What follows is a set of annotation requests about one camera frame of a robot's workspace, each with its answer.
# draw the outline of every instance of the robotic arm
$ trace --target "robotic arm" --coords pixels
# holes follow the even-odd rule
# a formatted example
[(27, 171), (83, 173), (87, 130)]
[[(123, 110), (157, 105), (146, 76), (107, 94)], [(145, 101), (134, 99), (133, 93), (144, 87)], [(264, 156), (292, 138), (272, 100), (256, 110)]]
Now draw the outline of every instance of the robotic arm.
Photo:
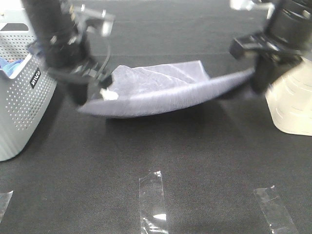
[[(240, 59), (256, 55), (251, 87), (257, 93), (302, 61), (312, 49), (312, 0), (252, 0), (255, 4), (272, 2), (274, 12), (263, 31), (236, 38), (230, 53)], [(37, 35), (31, 53), (42, 54), (48, 72), (65, 85), (77, 104), (87, 100), (87, 87), (96, 82), (101, 88), (111, 84), (106, 62), (99, 64), (90, 54), (88, 27), (105, 34), (106, 22), (113, 16), (82, 7), (75, 10), (67, 0), (22, 0)]]

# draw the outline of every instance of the white container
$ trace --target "white container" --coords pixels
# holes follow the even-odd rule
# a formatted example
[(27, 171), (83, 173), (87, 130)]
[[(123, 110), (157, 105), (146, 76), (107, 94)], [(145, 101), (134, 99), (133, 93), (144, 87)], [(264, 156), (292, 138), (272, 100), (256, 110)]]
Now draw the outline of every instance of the white container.
[(312, 62), (304, 61), (266, 93), (275, 126), (289, 134), (312, 136)]
[[(2, 31), (8, 23), (23, 23), (28, 30)], [(42, 61), (27, 52), (26, 46), (35, 36), (19, 1), (0, 3), (0, 28), (0, 56), (24, 59), (9, 78), (0, 77), (0, 161), (4, 161), (26, 145), (50, 102), (56, 82), (44, 71)]]

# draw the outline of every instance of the black table surface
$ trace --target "black table surface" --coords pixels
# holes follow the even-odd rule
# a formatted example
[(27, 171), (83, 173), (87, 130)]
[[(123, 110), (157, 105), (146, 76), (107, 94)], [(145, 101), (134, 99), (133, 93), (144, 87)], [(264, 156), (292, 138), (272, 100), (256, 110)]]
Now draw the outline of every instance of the black table surface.
[[(117, 15), (112, 69), (199, 59), (212, 77), (251, 65), (227, 49), (264, 15), (227, 0), (84, 2)], [(311, 168), (311, 138), (275, 128), (263, 97), (118, 120), (80, 114), (56, 90), (23, 152), (0, 163), (0, 193), (14, 190), (0, 233), (138, 234), (138, 179), (149, 170), (162, 171), (171, 234), (266, 234), (253, 189), (271, 185), (311, 233)]]

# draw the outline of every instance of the gray laundry basket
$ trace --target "gray laundry basket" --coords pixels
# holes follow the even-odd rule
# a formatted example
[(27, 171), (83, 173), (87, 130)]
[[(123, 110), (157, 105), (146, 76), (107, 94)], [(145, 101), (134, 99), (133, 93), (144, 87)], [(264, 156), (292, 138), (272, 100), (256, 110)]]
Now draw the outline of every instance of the gray laundry basket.
[[(21, 26), (27, 31), (3, 31), (7, 26)], [(56, 82), (44, 71), (42, 61), (28, 54), (26, 46), (35, 39), (23, 8), (1, 11), (0, 56), (24, 59), (8, 77), (0, 76), (0, 161), (22, 151), (39, 124), (53, 95)]]

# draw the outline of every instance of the transparent tape strip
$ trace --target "transparent tape strip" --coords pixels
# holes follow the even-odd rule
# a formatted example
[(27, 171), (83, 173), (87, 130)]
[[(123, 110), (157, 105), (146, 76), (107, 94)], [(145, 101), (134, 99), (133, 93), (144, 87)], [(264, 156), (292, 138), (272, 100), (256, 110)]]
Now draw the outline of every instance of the transparent tape strip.
[(0, 223), (2, 221), (6, 208), (9, 205), (12, 194), (13, 194), (13, 191), (6, 193), (6, 194), (0, 194)]
[(168, 234), (161, 172), (139, 179), (141, 234)]
[(275, 186), (255, 189), (253, 193), (272, 234), (299, 234)]

